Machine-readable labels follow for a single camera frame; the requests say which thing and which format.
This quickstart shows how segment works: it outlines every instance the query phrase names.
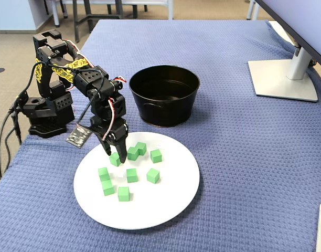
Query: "yellow cable wrap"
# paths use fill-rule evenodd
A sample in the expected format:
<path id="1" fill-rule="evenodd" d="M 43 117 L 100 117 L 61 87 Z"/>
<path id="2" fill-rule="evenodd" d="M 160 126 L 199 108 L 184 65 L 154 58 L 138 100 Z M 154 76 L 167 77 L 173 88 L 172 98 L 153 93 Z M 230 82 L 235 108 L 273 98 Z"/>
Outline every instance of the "yellow cable wrap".
<path id="1" fill-rule="evenodd" d="M 40 80 L 41 80 L 41 67 L 42 67 L 42 64 L 38 64 L 36 66 L 36 69 L 35 69 L 35 73 L 36 73 L 36 80 L 40 83 Z"/>
<path id="2" fill-rule="evenodd" d="M 76 59 L 72 63 L 66 64 L 64 67 L 76 69 L 76 68 L 81 68 L 81 67 L 84 67 L 87 65 L 88 65 L 88 62 L 82 58 L 82 59 Z M 66 79 L 70 83 L 73 83 L 73 74 L 71 74 L 71 70 L 56 68 L 56 67 L 52 67 L 52 70 L 61 78 Z"/>

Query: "blue textured tablecloth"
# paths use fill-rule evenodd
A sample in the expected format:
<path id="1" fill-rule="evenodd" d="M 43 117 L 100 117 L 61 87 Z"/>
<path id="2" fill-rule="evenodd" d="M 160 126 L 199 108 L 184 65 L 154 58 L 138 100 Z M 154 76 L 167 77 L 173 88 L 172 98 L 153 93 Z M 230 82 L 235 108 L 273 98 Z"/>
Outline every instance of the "blue textured tablecloth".
<path id="1" fill-rule="evenodd" d="M 266 22 L 99 21 L 82 52 L 111 77 L 129 81 L 163 64 L 199 76 L 192 116 L 175 128 L 144 123 L 128 84 L 122 90 L 131 132 L 162 133 L 191 150 L 201 172 L 197 195 L 154 228 L 103 226 L 73 193 L 74 173 L 97 139 L 79 150 L 65 142 L 67 133 L 29 136 L 0 182 L 0 251 L 314 251 L 321 79 L 308 71 L 318 103 L 257 97 L 247 63 L 290 59 L 293 51 Z M 77 90 L 72 96 L 78 117 L 87 99 Z"/>

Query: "black bucket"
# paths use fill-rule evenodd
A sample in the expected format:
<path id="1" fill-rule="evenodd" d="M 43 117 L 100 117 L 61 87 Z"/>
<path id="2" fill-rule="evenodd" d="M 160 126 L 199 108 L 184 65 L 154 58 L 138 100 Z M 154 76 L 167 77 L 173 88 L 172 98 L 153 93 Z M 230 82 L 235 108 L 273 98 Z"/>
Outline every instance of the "black bucket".
<path id="1" fill-rule="evenodd" d="M 158 127 L 176 126 L 189 119 L 199 85 L 194 73 L 176 66 L 149 67 L 130 80 L 141 118 Z"/>

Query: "silver stand base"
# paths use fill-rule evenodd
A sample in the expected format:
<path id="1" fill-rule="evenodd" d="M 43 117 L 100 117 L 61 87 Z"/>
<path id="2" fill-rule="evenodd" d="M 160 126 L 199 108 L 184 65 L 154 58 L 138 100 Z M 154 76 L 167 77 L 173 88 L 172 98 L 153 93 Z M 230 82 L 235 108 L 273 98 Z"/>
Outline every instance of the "silver stand base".
<path id="1" fill-rule="evenodd" d="M 314 85 L 305 73 L 302 80 L 286 77 L 290 59 L 248 61 L 256 95 L 304 101 L 318 101 Z"/>

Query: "green foam cube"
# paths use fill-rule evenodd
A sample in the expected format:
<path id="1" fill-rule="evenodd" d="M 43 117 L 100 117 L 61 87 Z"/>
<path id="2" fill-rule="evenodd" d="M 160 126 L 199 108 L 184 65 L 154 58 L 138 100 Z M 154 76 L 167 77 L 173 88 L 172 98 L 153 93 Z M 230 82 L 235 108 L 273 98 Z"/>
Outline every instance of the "green foam cube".
<path id="1" fill-rule="evenodd" d="M 119 166 L 121 164 L 120 156 L 117 152 L 111 154 L 109 160 L 112 165 Z"/>
<path id="2" fill-rule="evenodd" d="M 150 151 L 150 157 L 153 163 L 158 163 L 162 161 L 162 154 L 160 150 Z"/>
<path id="3" fill-rule="evenodd" d="M 108 196 L 114 193 L 114 187 L 110 180 L 102 181 L 101 185 L 102 185 L 104 196 Z"/>
<path id="4" fill-rule="evenodd" d="M 99 174 L 99 177 L 100 177 L 100 181 L 110 180 L 107 167 L 99 168 L 98 169 L 98 174 Z"/>
<path id="5" fill-rule="evenodd" d="M 138 181 L 138 177 L 137 177 L 136 168 L 127 169 L 127 182 L 132 183 L 137 181 Z"/>
<path id="6" fill-rule="evenodd" d="M 119 187 L 119 189 L 117 190 L 117 196 L 119 197 L 119 201 L 129 201 L 129 187 Z"/>
<path id="7" fill-rule="evenodd" d="M 151 183 L 156 184 L 159 180 L 159 171 L 156 169 L 151 168 L 148 173 L 146 174 L 146 180 L 150 181 Z"/>
<path id="8" fill-rule="evenodd" d="M 136 147 L 130 147 L 127 151 L 127 158 L 129 160 L 133 160 L 135 161 L 137 158 L 138 158 L 138 155 L 139 155 L 139 151 L 138 151 L 138 148 Z"/>
<path id="9" fill-rule="evenodd" d="M 138 142 L 135 148 L 138 148 L 139 155 L 143 156 L 146 152 L 146 143 Z"/>

